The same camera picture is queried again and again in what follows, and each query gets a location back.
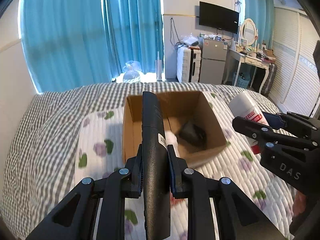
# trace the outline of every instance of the bottle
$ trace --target bottle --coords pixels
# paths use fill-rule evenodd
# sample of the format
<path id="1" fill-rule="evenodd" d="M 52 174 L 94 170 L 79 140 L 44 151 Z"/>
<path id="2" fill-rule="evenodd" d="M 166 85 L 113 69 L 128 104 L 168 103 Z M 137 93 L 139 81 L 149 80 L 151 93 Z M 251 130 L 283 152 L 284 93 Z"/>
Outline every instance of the bottle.
<path id="1" fill-rule="evenodd" d="M 256 101 L 249 95 L 248 91 L 243 91 L 236 95 L 228 104 L 233 115 L 249 119 L 264 125 L 269 125 L 263 113 L 259 109 Z M 258 142 L 252 138 L 248 138 L 248 143 L 254 154 L 260 153 Z"/>

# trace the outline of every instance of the cardboard box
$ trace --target cardboard box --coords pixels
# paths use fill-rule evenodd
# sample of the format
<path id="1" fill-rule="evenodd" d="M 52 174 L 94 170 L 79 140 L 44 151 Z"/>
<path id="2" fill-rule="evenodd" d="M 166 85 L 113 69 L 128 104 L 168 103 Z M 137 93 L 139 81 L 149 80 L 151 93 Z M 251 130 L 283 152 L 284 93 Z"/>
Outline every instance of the cardboard box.
<path id="1" fill-rule="evenodd" d="M 226 147 L 226 139 L 205 95 L 200 91 L 166 92 L 157 94 L 160 101 L 164 130 L 171 130 L 178 141 L 178 151 L 189 167 L 200 166 Z M 206 145 L 195 147 L 179 138 L 182 125 L 193 119 L 207 135 Z M 128 96 L 124 106 L 122 153 L 124 163 L 137 154 L 142 141 L 142 95 Z"/>
<path id="2" fill-rule="evenodd" d="M 270 60 L 276 60 L 276 56 L 273 54 L 272 49 L 265 49 L 263 53 L 270 59 Z"/>

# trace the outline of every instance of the purple flower pattern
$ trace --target purple flower pattern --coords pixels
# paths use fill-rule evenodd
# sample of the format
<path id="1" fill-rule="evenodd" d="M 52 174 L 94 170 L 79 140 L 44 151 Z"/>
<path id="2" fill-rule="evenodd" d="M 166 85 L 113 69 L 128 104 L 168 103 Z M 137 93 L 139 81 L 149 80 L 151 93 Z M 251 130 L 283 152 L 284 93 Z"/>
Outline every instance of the purple flower pattern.
<path id="1" fill-rule="evenodd" d="M 90 123 L 90 118 L 87 117 L 83 122 L 83 127 L 87 127 L 89 125 L 89 123 Z"/>
<path id="2" fill-rule="evenodd" d="M 253 200 L 253 202 L 260 210 L 264 210 L 264 208 L 267 206 L 266 201 L 264 199 L 255 199 Z"/>
<path id="3" fill-rule="evenodd" d="M 188 231 L 184 231 L 179 235 L 180 240 L 188 240 Z"/>
<path id="4" fill-rule="evenodd" d="M 130 234 L 133 230 L 133 224 L 131 223 L 130 220 L 125 220 L 124 221 L 124 234 L 127 235 L 127 234 Z"/>
<path id="5" fill-rule="evenodd" d="M 105 143 L 97 142 L 93 146 L 93 150 L 97 156 L 104 157 L 107 155 L 107 149 Z"/>
<path id="6" fill-rule="evenodd" d="M 230 139 L 232 137 L 232 132 L 230 129 L 225 129 L 224 130 L 224 135 L 227 139 Z"/>
<path id="7" fill-rule="evenodd" d="M 249 171 L 252 165 L 251 165 L 251 162 L 246 157 L 242 157 L 238 161 L 238 166 L 241 170 Z"/>
<path id="8" fill-rule="evenodd" d="M 106 112 L 98 112 L 97 116 L 98 116 L 98 118 L 103 118 L 106 116 Z"/>

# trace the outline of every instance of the vanity table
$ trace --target vanity table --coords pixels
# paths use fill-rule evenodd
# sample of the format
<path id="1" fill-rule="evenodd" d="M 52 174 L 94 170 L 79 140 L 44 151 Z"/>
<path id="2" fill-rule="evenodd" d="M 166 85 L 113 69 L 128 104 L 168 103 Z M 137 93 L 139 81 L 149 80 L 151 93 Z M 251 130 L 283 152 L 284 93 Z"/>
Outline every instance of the vanity table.
<path id="1" fill-rule="evenodd" d="M 258 30 L 257 30 L 256 25 L 254 24 L 252 19 L 248 18 L 248 19 L 244 20 L 244 22 L 240 26 L 239 35 L 240 35 L 241 40 L 247 41 L 247 45 L 249 45 L 249 46 L 256 43 L 256 40 L 258 39 Z M 261 94 L 262 87 L 263 87 L 264 83 L 266 82 L 268 75 L 269 75 L 269 64 L 270 63 L 264 62 L 261 59 L 256 58 L 256 57 L 244 55 L 244 54 L 237 52 L 233 49 L 230 49 L 229 56 L 239 62 L 237 72 L 236 72 L 236 79 L 235 79 L 233 86 L 236 86 L 236 84 L 237 84 L 241 63 L 247 63 L 249 65 L 255 66 L 253 78 L 250 83 L 250 87 L 252 87 L 254 78 L 256 76 L 257 67 L 263 68 L 266 70 L 266 73 L 265 73 L 264 78 L 262 80 L 261 86 L 259 88 L 259 93 Z M 227 76 L 223 82 L 224 84 L 228 80 L 229 72 L 230 72 L 230 66 L 228 66 L 228 68 L 227 68 Z"/>
<path id="2" fill-rule="evenodd" d="M 266 70 L 264 78 L 263 78 L 263 80 L 261 82 L 261 86 L 259 88 L 259 93 L 261 94 L 261 89 L 262 89 L 262 87 L 263 87 L 264 83 L 266 82 L 266 80 L 268 78 L 268 75 L 269 75 L 269 65 L 270 65 L 270 63 L 264 62 L 264 61 L 262 61 L 261 59 L 258 59 L 258 58 L 253 58 L 253 57 L 241 54 L 240 52 L 237 52 L 237 51 L 232 50 L 232 49 L 230 49 L 229 55 L 231 57 L 233 57 L 235 60 L 239 61 L 238 68 L 237 68 L 237 73 L 236 73 L 236 79 L 235 79 L 235 82 L 234 82 L 233 86 L 236 86 L 236 84 L 237 84 L 241 63 L 247 63 L 249 65 L 255 66 L 253 77 L 252 77 L 252 80 L 251 80 L 251 83 L 250 83 L 250 87 L 252 87 L 252 83 L 254 81 L 254 78 L 255 78 L 255 75 L 256 75 L 256 72 L 257 72 L 257 67 L 263 68 L 263 69 Z M 227 68 L 227 76 L 226 76 L 226 79 L 223 82 L 224 84 L 228 80 L 229 72 L 230 72 L 230 68 L 228 67 Z"/>

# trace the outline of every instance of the television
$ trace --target television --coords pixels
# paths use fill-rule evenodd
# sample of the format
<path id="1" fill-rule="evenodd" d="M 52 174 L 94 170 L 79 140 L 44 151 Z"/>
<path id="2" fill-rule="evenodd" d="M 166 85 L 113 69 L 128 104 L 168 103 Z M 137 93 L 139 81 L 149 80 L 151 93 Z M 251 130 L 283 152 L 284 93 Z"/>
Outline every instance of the television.
<path id="1" fill-rule="evenodd" d="M 199 25 L 238 33 L 239 13 L 222 6 L 200 2 Z"/>

